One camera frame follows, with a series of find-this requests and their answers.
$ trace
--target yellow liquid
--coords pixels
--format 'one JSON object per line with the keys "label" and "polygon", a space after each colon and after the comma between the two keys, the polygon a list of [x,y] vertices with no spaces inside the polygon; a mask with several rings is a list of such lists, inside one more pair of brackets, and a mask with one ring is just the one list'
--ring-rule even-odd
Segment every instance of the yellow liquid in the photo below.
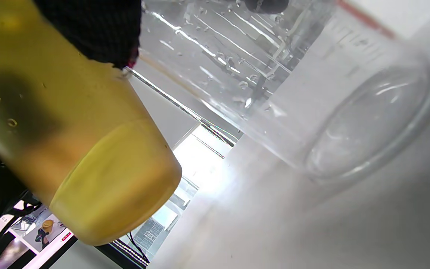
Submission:
{"label": "yellow liquid", "polygon": [[0,157],[93,245],[135,228],[181,178],[120,75],[82,56],[31,0],[0,0]]}
{"label": "yellow liquid", "polygon": [[149,120],[119,126],[64,180],[50,209],[77,236],[93,238],[97,232],[99,240],[110,241],[114,234],[124,235],[154,214],[177,188],[181,168],[154,131]]}

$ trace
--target transparent container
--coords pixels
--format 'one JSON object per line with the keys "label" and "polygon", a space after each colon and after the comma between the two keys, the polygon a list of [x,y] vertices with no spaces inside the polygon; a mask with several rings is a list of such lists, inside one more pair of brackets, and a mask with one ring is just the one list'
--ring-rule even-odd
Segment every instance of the transparent container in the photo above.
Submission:
{"label": "transparent container", "polygon": [[139,226],[181,179],[121,71],[87,60],[30,0],[0,1],[0,158],[91,245]]}
{"label": "transparent container", "polygon": [[430,66],[338,0],[280,14],[244,2],[147,0],[140,59],[312,179],[359,178],[430,116]]}

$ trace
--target cable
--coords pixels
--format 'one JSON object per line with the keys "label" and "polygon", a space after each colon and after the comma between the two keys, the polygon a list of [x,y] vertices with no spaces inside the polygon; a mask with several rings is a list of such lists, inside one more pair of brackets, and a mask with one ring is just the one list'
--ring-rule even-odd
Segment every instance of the cable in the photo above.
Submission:
{"label": "cable", "polygon": [[132,231],[130,231],[128,234],[126,234],[127,235],[127,237],[129,238],[129,240],[130,240],[130,242],[136,247],[136,249],[142,254],[142,258],[147,262],[147,263],[150,263],[150,261],[149,261],[149,259],[148,259],[148,257],[147,256],[145,256],[145,254],[144,254],[144,252],[142,251],[142,249],[137,245],[137,244],[135,244],[135,241],[134,241],[134,237],[132,236]]}
{"label": "cable", "polygon": [[41,203],[33,206],[29,206],[29,203],[24,203],[24,209],[16,212],[12,212],[15,216],[11,218],[10,221],[7,222],[7,224],[4,226],[4,228],[0,231],[0,241],[3,237],[3,235],[7,232],[7,230],[18,220],[18,218],[21,218],[22,216],[26,216],[27,214],[35,211],[41,206]]}

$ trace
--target white table surface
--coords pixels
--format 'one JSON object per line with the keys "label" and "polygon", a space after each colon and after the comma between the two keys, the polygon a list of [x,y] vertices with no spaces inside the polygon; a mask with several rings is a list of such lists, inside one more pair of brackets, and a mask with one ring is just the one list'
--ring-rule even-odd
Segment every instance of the white table surface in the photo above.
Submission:
{"label": "white table surface", "polygon": [[352,184],[317,185],[244,136],[149,269],[430,268],[430,125]]}

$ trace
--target screen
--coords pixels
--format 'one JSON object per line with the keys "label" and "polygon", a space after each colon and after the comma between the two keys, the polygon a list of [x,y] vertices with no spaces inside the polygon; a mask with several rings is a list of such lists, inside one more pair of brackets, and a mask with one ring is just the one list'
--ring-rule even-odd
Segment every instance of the screen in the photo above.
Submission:
{"label": "screen", "polygon": [[[12,216],[0,218],[0,231]],[[19,218],[2,238],[0,269],[41,267],[73,234],[45,206]]]}

